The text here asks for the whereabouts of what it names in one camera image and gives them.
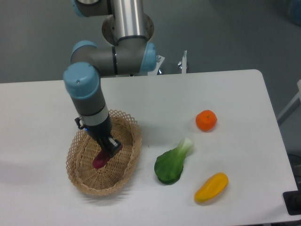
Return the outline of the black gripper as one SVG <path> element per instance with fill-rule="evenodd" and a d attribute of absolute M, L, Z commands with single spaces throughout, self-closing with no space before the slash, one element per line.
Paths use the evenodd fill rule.
<path fill-rule="evenodd" d="M 112 123 L 109 115 L 96 125 L 87 125 L 82 117 L 77 117 L 75 122 L 80 130 L 84 129 L 99 144 L 101 150 L 97 157 L 115 156 L 122 149 L 122 144 L 111 135 Z"/>

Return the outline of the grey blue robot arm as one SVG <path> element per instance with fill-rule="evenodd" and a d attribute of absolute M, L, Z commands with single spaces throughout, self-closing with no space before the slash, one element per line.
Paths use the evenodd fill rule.
<path fill-rule="evenodd" d="M 74 0 L 78 16 L 110 15 L 117 42 L 98 48 L 91 41 L 78 42 L 70 66 L 63 73 L 65 88 L 79 117 L 79 129 L 100 145 L 108 158 L 122 148 L 111 135 L 111 120 L 101 89 L 101 77 L 151 72 L 156 68 L 156 48 L 147 41 L 143 3 L 140 0 Z"/>

